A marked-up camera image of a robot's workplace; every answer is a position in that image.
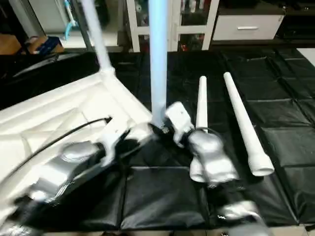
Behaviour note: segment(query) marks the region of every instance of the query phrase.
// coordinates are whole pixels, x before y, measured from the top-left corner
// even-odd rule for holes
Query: white frame
[[[214,31],[215,20],[220,0],[212,0],[209,9],[209,15],[206,25],[201,26],[181,26],[180,25],[180,9],[181,0],[169,0],[168,5],[168,36],[167,50],[169,52],[177,51],[178,40],[180,34],[204,33],[205,37],[202,44],[202,50],[208,50],[211,37]],[[130,33],[132,40],[132,48],[134,52],[140,51],[139,35],[150,35],[149,26],[138,26],[135,11],[135,0],[126,0],[129,17]]]
[[[207,24],[200,26],[182,26],[181,25],[181,0],[172,0],[172,42],[171,51],[175,52],[178,48],[178,40],[180,34],[204,33],[205,37],[202,43],[202,50],[208,50],[210,46],[211,36],[214,31],[215,20],[217,16],[220,0],[212,0],[209,9]]]

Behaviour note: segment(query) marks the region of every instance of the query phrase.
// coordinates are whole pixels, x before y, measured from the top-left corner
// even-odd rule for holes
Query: floor
[[[315,66],[315,49],[298,49],[314,66]],[[272,229],[275,236],[315,236],[315,230],[306,232],[304,225],[296,227],[278,227]],[[176,232],[175,235],[180,236],[218,236],[220,231],[193,231],[190,232]],[[93,236],[101,235],[102,233],[93,233]],[[169,232],[137,232],[132,233],[132,236],[167,236]]]

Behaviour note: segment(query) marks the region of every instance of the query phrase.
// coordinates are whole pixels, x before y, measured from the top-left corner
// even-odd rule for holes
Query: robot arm
[[[180,102],[166,110],[166,118],[168,129],[174,132],[174,142],[186,147],[200,161],[203,178],[214,195],[218,218],[234,225],[228,230],[229,235],[272,235],[255,203],[247,197],[232,161],[224,152],[219,135],[194,129]]]

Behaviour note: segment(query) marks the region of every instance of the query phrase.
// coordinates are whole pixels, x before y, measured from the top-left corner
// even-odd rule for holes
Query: white cabinet
[[[169,0],[168,51],[207,50],[214,29],[219,0]],[[134,52],[149,48],[150,22],[146,0],[127,0]]]
[[[273,39],[283,17],[283,15],[218,16],[213,40]]]

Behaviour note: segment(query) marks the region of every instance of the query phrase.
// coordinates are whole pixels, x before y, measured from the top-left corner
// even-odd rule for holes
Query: light blue pole
[[[166,110],[168,0],[149,0],[152,123],[161,127]]]

